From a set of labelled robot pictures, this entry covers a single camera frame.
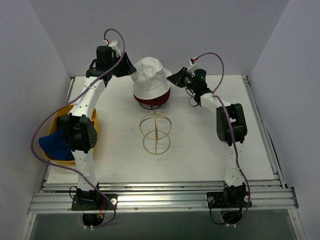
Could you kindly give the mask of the white bucket hat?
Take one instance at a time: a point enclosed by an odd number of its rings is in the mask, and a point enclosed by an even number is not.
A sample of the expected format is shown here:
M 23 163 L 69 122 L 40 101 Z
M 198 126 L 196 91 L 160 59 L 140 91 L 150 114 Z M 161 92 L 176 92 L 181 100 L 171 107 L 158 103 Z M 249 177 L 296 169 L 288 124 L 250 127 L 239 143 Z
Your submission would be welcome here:
M 141 100 L 151 100 L 166 94 L 171 83 L 167 77 L 172 73 L 154 57 L 144 57 L 133 65 L 136 72 L 131 74 L 133 95 Z

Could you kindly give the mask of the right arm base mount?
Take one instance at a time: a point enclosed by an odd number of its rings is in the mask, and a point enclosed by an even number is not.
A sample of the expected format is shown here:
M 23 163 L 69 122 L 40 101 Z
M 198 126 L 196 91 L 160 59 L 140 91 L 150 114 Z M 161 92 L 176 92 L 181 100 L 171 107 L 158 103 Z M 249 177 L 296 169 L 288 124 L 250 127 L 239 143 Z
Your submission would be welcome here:
M 253 206 L 248 194 L 207 192 L 207 207 L 212 222 L 215 225 L 236 228 L 243 221 L 248 209 Z M 213 210 L 220 210 L 219 221 L 214 219 Z

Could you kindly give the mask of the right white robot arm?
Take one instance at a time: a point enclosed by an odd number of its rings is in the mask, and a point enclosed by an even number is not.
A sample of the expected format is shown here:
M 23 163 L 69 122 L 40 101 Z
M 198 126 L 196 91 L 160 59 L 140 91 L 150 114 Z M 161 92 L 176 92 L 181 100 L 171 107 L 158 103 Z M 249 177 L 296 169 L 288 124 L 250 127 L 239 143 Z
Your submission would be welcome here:
M 192 93 L 198 106 L 215 113 L 216 134 L 225 149 L 225 187 L 222 193 L 223 203 L 234 206 L 249 195 L 248 180 L 241 167 L 241 153 L 248 133 L 243 106 L 240 103 L 229 103 L 222 100 L 211 90 L 206 82 L 207 72 L 197 68 L 190 72 L 183 67 L 180 71 L 167 77 L 167 80 L 179 88 Z

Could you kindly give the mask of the red bucket hat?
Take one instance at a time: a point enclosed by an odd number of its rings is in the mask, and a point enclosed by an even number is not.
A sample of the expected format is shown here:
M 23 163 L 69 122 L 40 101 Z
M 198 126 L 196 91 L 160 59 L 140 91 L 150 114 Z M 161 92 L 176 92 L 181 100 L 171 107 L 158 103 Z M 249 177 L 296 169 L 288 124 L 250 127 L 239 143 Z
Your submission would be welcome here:
M 162 94 L 161 96 L 154 97 L 151 99 L 142 99 L 142 98 L 136 97 L 135 95 L 133 97 L 137 102 L 143 105 L 161 106 L 169 100 L 170 94 L 171 94 L 171 89 L 169 89 L 166 93 Z

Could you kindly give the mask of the blue bucket hat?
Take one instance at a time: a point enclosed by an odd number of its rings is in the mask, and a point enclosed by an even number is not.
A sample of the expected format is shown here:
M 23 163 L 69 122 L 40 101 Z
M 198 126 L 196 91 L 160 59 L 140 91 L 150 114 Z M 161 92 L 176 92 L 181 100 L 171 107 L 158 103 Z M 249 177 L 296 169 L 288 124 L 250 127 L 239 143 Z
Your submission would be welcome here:
M 38 143 L 43 152 L 53 160 L 75 160 L 69 145 L 65 141 L 64 132 L 61 127 L 50 135 L 40 137 Z

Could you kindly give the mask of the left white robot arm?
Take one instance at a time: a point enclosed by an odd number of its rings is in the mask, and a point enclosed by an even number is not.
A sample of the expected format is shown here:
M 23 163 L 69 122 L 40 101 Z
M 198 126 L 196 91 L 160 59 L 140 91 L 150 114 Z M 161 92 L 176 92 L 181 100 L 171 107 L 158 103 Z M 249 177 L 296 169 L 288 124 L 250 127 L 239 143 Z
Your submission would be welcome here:
M 90 210 L 100 206 L 99 183 L 93 163 L 93 150 L 98 132 L 92 123 L 92 114 L 102 92 L 113 76 L 120 78 L 136 72 L 128 55 L 115 42 L 98 46 L 96 58 L 86 71 L 80 97 L 72 109 L 60 117 L 65 142 L 69 146 L 79 172 L 76 197 Z

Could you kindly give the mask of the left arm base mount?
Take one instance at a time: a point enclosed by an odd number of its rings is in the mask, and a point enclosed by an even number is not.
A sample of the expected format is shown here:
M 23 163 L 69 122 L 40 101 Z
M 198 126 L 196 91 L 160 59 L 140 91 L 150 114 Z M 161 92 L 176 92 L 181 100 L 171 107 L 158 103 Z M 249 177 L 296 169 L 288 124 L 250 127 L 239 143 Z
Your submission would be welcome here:
M 115 193 L 102 195 L 95 189 L 84 191 L 73 185 L 69 188 L 68 194 L 72 200 L 72 211 L 98 211 L 98 213 L 82 214 L 84 226 L 91 229 L 102 227 L 106 219 L 106 211 L 117 209 L 118 195 Z

